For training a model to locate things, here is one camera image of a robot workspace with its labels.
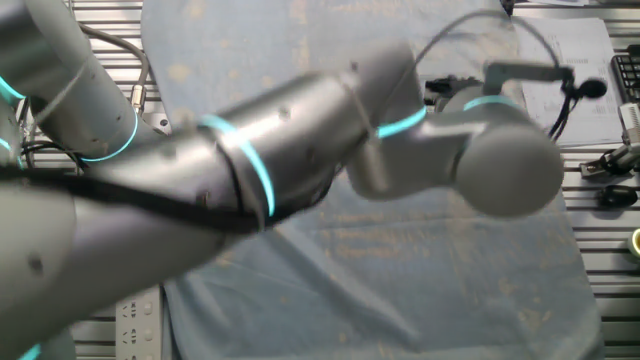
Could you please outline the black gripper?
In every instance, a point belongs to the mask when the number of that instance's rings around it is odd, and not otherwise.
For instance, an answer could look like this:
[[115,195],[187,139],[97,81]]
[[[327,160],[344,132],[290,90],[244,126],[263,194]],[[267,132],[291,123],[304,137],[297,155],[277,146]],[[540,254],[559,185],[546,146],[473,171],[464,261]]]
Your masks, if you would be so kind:
[[458,78],[454,75],[428,80],[425,82],[424,104],[444,108],[458,92],[481,84],[482,82],[475,77]]

